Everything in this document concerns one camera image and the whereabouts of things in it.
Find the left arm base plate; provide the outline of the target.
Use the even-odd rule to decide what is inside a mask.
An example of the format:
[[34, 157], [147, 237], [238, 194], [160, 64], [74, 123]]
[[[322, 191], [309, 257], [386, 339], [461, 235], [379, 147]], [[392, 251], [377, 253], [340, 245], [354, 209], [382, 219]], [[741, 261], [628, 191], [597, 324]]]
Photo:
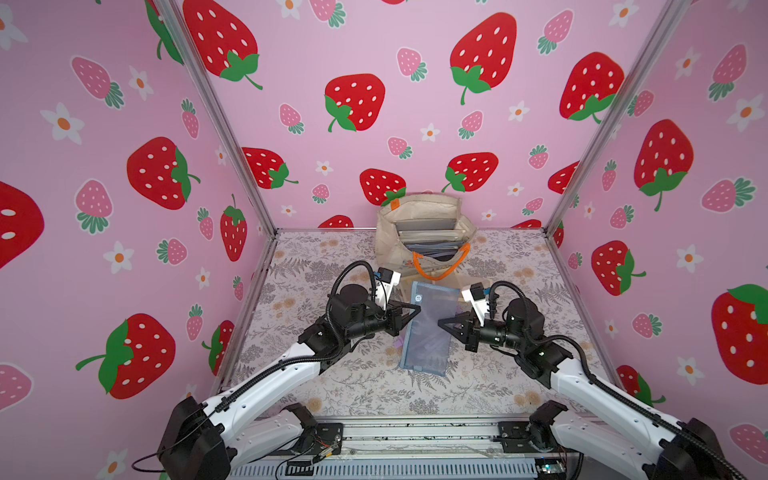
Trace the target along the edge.
[[326, 455], [330, 450], [331, 455], [341, 453], [343, 443], [344, 424], [339, 422], [321, 422], [315, 427], [305, 429], [300, 436], [270, 452], [269, 456], [287, 456], [303, 453], [305, 455]]

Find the blue pouch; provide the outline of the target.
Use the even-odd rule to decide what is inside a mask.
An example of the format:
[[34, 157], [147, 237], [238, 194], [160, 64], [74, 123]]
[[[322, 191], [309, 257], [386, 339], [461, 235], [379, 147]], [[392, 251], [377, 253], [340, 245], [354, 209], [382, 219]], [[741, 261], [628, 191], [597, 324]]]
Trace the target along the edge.
[[427, 282], [413, 283], [410, 303], [420, 306], [421, 310], [408, 323], [399, 363], [401, 369], [446, 376], [452, 336], [438, 321], [458, 313], [459, 296], [457, 289]]

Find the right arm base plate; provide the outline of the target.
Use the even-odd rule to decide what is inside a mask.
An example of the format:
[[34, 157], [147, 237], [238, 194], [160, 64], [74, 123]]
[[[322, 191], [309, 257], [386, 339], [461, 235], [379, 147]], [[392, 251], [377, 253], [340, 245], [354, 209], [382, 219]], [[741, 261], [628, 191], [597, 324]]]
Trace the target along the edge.
[[554, 427], [554, 421], [503, 421], [498, 423], [498, 431], [492, 441], [498, 443], [504, 453], [576, 454], [576, 450], [564, 447], [555, 439]]

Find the grey pouch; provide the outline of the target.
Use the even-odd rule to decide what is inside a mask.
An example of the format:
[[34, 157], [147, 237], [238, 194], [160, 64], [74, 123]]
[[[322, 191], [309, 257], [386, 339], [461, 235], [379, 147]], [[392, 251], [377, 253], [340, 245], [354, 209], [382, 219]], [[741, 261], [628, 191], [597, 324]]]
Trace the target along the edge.
[[415, 218], [400, 220], [395, 223], [398, 233], [403, 232], [443, 232], [457, 229], [455, 218]]

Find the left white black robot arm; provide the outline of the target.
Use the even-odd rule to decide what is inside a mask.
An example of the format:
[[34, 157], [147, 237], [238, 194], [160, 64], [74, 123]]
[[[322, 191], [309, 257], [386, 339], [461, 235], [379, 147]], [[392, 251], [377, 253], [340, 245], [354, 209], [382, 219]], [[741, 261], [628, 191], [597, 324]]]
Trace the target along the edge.
[[225, 479], [238, 467], [281, 451], [307, 454], [319, 443], [309, 409], [292, 404], [265, 412], [379, 332], [396, 337], [421, 311], [393, 299], [400, 273], [363, 260], [334, 281], [324, 312], [278, 359], [202, 402], [174, 408], [155, 456], [166, 479]]

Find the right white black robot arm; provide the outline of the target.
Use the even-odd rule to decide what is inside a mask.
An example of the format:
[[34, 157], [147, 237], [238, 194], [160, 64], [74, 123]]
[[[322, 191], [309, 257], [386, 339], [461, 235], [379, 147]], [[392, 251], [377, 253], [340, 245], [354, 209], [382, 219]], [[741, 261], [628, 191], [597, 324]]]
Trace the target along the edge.
[[643, 403], [591, 372], [581, 345], [566, 335], [546, 335], [545, 317], [515, 284], [480, 283], [462, 292], [471, 308], [439, 327], [477, 351], [482, 344], [514, 359], [542, 386], [600, 419], [582, 418], [549, 401], [529, 418], [529, 441], [544, 451], [562, 446], [591, 457], [628, 479], [740, 479], [714, 431], [683, 422]]

